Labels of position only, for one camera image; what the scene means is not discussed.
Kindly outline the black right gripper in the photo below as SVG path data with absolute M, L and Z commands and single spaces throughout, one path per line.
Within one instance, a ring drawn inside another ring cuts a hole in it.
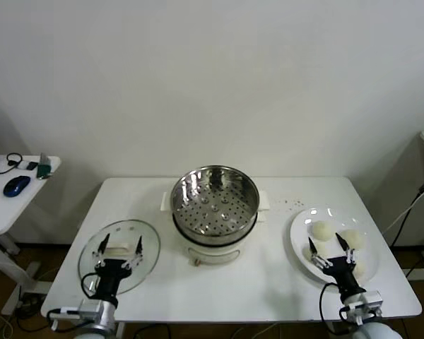
M 364 293 L 365 289 L 359 286 L 358 281 L 353 275 L 355 268 L 355 249 L 350 248 L 348 242 L 336 233 L 336 238 L 346 253 L 346 257 L 323 258 L 311 238 L 308 238 L 310 247 L 310 260 L 318 268 L 323 269 L 325 275 L 331 276 L 338 285 L 341 295 L 357 295 Z

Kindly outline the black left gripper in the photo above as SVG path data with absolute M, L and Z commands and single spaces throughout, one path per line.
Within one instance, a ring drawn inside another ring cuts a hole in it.
M 95 260 L 95 272 L 99 277 L 99 283 L 93 294 L 93 299 L 102 301 L 117 301 L 117 291 L 123 279 L 131 275 L 131 270 L 143 261 L 142 237 L 136 245 L 136 250 L 131 258 L 126 261 L 122 259 L 105 259 L 104 253 L 107 248 L 110 233 L 99 243 L 98 249 L 93 252 Z

